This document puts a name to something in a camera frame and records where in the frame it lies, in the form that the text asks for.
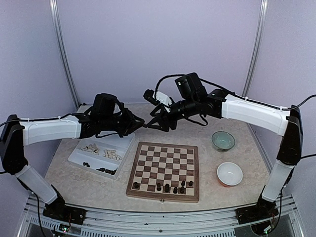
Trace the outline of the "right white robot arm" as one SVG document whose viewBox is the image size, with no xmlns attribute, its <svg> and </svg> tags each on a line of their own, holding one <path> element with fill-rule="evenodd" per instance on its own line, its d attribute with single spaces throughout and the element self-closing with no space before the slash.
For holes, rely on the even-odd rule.
<svg viewBox="0 0 316 237">
<path fill-rule="evenodd" d="M 263 219 L 275 207 L 294 167 L 301 160 L 303 131 L 301 114 L 297 106 L 278 107 L 238 96 L 221 86 L 208 93 L 204 80 L 197 73 L 174 75 L 182 100 L 174 102 L 171 97 L 155 90 L 146 90 L 144 98 L 155 105 L 150 113 L 153 119 L 146 127 L 168 132 L 175 130 L 180 119 L 189 120 L 200 115 L 218 119 L 234 119 L 267 129 L 282 137 L 276 162 L 267 185 L 263 188 L 252 214 Z"/>
</svg>

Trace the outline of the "wooden chess board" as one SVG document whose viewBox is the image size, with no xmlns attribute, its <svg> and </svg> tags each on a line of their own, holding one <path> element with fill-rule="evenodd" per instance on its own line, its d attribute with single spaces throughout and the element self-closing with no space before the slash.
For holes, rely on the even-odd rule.
<svg viewBox="0 0 316 237">
<path fill-rule="evenodd" d="M 185 180 L 185 192 L 179 193 Z M 133 183 L 139 183 L 139 189 Z M 170 185 L 170 193 L 164 191 Z M 199 156 L 197 146 L 139 142 L 126 195 L 133 198 L 197 203 L 199 201 Z"/>
</svg>

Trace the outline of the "dark chess queen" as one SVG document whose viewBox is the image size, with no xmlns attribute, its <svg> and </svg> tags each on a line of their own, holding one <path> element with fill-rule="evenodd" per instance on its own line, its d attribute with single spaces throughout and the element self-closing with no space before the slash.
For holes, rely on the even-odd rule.
<svg viewBox="0 0 316 237">
<path fill-rule="evenodd" d="M 182 186 L 180 189 L 179 189 L 179 193 L 183 194 L 185 192 L 185 188 L 184 186 Z"/>
</svg>

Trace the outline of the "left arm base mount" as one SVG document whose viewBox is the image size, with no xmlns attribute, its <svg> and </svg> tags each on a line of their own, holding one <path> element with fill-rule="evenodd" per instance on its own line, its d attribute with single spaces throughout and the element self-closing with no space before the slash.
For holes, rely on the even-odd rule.
<svg viewBox="0 0 316 237">
<path fill-rule="evenodd" d="M 77 207 L 64 206 L 61 212 L 45 207 L 43 211 L 45 217 L 49 217 L 70 224 L 83 225 L 86 210 Z"/>
</svg>

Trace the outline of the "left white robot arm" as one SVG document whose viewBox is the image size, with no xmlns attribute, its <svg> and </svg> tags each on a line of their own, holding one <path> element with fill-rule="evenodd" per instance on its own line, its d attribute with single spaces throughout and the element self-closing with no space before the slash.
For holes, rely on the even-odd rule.
<svg viewBox="0 0 316 237">
<path fill-rule="evenodd" d="M 59 192 L 29 165 L 24 155 L 25 146 L 60 139 L 101 138 L 103 131 L 124 137 L 144 123 L 116 96 L 107 93 L 97 94 L 93 105 L 83 113 L 35 119 L 10 115 L 1 124 L 2 166 L 6 173 L 13 175 L 27 190 L 41 198 L 56 218 L 63 220 L 69 215 L 69 208 Z"/>
</svg>

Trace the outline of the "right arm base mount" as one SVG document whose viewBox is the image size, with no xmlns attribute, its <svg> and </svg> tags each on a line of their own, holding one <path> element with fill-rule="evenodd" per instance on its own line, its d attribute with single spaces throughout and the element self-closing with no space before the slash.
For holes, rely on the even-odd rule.
<svg viewBox="0 0 316 237">
<path fill-rule="evenodd" d="M 266 206 L 256 204 L 236 209 L 236 216 L 240 225 L 271 218 L 273 215 L 277 216 L 278 214 L 279 211 L 275 205 Z"/>
</svg>

